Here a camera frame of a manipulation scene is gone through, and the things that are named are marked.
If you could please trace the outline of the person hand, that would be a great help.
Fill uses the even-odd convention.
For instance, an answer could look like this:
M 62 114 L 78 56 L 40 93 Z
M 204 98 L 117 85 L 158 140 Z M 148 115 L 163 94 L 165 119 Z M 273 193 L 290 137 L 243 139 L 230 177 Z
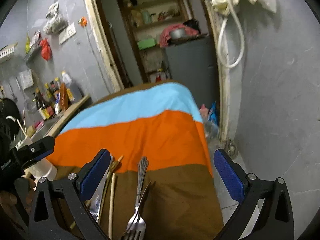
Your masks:
M 21 191 L 24 200 L 22 201 L 23 207 L 28 215 L 30 215 L 31 206 L 33 202 L 33 197 L 35 195 L 35 181 L 31 178 L 21 178 L 21 182 L 28 183 L 28 186 Z M 17 211 L 16 204 L 18 203 L 18 194 L 11 192 L 1 192 L 1 207 L 3 208 L 6 215 L 15 221 L 16 223 L 19 221 L 19 217 L 21 212 Z

